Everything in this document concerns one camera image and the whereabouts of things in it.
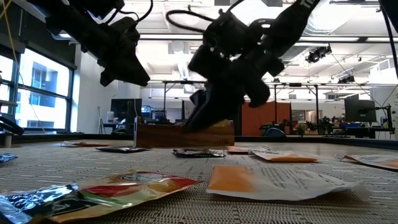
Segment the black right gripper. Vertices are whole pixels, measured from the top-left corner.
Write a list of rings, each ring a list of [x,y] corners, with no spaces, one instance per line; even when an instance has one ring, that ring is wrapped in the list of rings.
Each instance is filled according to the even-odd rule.
[[[183,127],[185,133],[197,133],[228,119],[248,96],[249,106],[264,105],[270,97],[269,87],[262,77],[278,75],[284,69],[282,61],[272,52],[259,46],[231,60],[221,52],[201,45],[188,68],[207,79],[205,90],[191,97],[195,105]]]

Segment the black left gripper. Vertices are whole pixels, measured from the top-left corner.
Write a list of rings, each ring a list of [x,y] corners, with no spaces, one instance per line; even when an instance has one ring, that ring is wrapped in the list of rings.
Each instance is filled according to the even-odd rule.
[[[115,80],[139,86],[148,84],[150,78],[137,58],[134,42],[121,38],[110,27],[90,28],[88,33],[91,37],[89,50],[104,68],[100,75],[101,85],[108,86]]]

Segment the wooden three-compartment organizer box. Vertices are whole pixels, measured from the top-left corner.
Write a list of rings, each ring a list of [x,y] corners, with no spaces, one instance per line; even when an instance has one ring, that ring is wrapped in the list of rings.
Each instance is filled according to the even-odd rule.
[[[215,127],[199,133],[183,133],[183,126],[144,124],[134,120],[134,147],[211,147],[233,146],[234,127]]]

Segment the orange and white tea bag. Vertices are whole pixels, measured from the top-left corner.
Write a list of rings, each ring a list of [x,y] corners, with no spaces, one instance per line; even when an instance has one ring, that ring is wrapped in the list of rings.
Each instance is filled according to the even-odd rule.
[[[335,177],[282,167],[214,166],[209,194],[253,200],[301,201],[334,192],[352,190],[361,200],[370,197],[362,181],[347,182]]]
[[[317,159],[292,151],[252,151],[251,154],[271,162],[316,162]]]
[[[71,142],[71,141],[65,141],[61,143],[62,146],[65,147],[105,147],[109,146],[109,144],[101,144],[101,143],[95,143],[95,142]]]
[[[266,152],[271,151],[270,147],[237,147],[237,146],[228,146],[227,152],[229,154],[253,154],[254,152]]]
[[[378,168],[398,170],[398,156],[382,155],[382,154],[371,154],[371,155],[336,154],[335,157],[339,160],[347,159]]]

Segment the black monitor on arm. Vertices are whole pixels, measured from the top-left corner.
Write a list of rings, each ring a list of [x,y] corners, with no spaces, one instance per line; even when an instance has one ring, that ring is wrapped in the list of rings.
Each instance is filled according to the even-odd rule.
[[[376,122],[375,102],[345,99],[345,119],[350,122]]]

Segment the black monitor on stand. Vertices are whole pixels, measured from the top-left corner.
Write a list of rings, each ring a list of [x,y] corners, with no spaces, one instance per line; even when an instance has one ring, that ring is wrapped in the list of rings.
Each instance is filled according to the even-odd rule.
[[[112,99],[111,111],[117,118],[132,118],[141,116],[142,100],[140,98]]]

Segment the blue office chair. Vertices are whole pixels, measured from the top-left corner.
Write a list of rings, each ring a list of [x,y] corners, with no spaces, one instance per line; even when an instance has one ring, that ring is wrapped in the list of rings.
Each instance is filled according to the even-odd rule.
[[[270,138],[284,138],[286,137],[285,133],[280,130],[279,128],[268,128],[265,133],[265,137],[270,137]]]

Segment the grey woven placemat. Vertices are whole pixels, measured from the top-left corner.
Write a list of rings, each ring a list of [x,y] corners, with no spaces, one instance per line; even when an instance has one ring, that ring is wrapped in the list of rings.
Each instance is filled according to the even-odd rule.
[[[35,190],[128,170],[177,175],[196,180],[189,189],[103,217],[71,224],[398,224],[398,173],[322,157],[298,170],[360,181],[370,191],[361,200],[347,190],[301,202],[265,202],[206,192],[214,166],[264,170],[252,156],[182,159],[154,149],[137,154],[107,154],[91,149],[16,149],[16,159],[0,165],[0,191]]]

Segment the orange room partition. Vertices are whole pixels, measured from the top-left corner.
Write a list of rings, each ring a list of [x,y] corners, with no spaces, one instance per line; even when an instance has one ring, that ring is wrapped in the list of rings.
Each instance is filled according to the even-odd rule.
[[[260,127],[264,124],[271,124],[273,121],[281,123],[290,119],[291,103],[267,102],[258,108],[250,108],[245,102],[242,106],[242,135],[261,136]]]

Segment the large glass window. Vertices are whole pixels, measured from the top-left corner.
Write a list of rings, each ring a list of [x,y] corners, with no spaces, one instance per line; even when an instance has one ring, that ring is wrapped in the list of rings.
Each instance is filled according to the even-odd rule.
[[[67,130],[70,126],[73,70],[37,52],[0,50],[0,112],[31,131]]]

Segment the long ceiling light strip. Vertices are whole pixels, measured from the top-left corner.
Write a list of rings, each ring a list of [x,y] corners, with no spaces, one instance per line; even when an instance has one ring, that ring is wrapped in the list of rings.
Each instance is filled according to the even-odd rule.
[[[141,34],[142,40],[203,40],[201,34]],[[343,37],[343,36],[303,36],[297,42],[313,43],[359,43],[359,44],[385,44],[390,41],[388,37]]]

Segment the background office desk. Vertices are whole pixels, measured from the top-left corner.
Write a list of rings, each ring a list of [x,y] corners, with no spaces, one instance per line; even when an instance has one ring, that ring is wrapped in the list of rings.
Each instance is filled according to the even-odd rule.
[[[376,133],[384,132],[389,134],[394,134],[395,129],[382,128],[382,127],[345,127],[340,131],[341,135],[344,136],[355,136],[356,138],[370,138],[376,139]]]

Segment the black metal rack frame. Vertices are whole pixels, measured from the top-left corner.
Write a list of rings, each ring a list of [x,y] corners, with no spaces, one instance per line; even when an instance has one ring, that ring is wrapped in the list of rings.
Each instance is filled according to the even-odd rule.
[[[167,100],[189,100],[190,95],[205,89],[204,81],[191,80],[162,80],[159,84],[150,85],[150,98],[160,98],[163,105]],[[320,87],[317,85],[300,83],[270,83],[269,101],[276,101],[278,105],[286,102],[292,104],[293,110],[320,111],[323,99]]]

